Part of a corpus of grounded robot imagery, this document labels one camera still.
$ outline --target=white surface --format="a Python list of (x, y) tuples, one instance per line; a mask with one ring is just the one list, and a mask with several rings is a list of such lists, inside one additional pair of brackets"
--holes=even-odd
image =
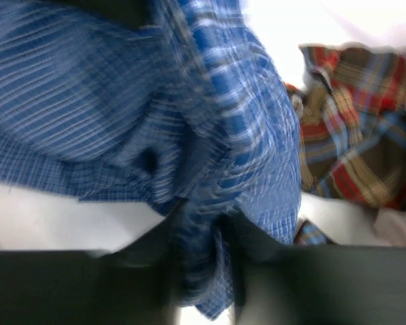
[[(303, 87), (301, 43), (406, 46), (406, 0), (248, 0), (248, 23), (273, 57), (281, 77)], [(377, 244), (359, 208), (304, 196), (301, 215), (334, 240)], [(0, 247), (115, 250), (161, 220), (143, 203), (78, 203), (71, 198), (0, 186)], [(228, 317), (218, 324), (227, 324)], [(194, 308), (182, 325), (206, 324)]]

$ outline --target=blue checkered fabric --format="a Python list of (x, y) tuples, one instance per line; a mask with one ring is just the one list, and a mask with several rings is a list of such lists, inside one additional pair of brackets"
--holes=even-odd
[(295, 238), (299, 245), (322, 245), (330, 243), (328, 237), (314, 224), (305, 221)]
[(215, 318), (232, 300), (217, 216), (293, 241), (298, 121), (238, 0), (153, 0), (152, 17), (0, 0), (0, 181), (163, 215), (187, 198), (184, 304)]

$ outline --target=blue plaid shirt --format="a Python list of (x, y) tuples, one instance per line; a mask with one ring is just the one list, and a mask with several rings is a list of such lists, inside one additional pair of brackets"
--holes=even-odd
[(0, 181), (163, 215), (187, 198), (184, 303), (215, 318), (232, 301), (217, 216), (292, 242), (298, 120), (238, 0), (154, 0), (152, 18), (0, 0)]

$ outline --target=tartan cloth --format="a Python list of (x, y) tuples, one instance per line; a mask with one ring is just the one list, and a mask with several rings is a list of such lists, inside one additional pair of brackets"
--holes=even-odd
[(288, 87), (300, 116), (303, 190), (406, 211), (406, 55), (300, 49), (317, 80), (307, 94)]
[(296, 233), (294, 243), (297, 245), (334, 245), (314, 223), (309, 220), (304, 220)]
[(187, 204), (184, 304), (232, 300), (219, 215), (293, 242), (299, 126), (238, 0), (153, 0), (127, 30), (73, 7), (0, 0), (0, 181), (81, 200)]

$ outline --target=clothing pile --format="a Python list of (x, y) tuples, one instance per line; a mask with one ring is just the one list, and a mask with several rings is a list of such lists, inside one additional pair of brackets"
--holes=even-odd
[(153, 0), (150, 15), (131, 30), (0, 0), (0, 182), (162, 215), (186, 198), (184, 304), (215, 318), (233, 296), (218, 216), (293, 242), (298, 119), (238, 0)]
[(307, 93), (288, 85), (300, 117), (302, 189), (406, 212), (406, 54), (300, 49), (315, 78)]

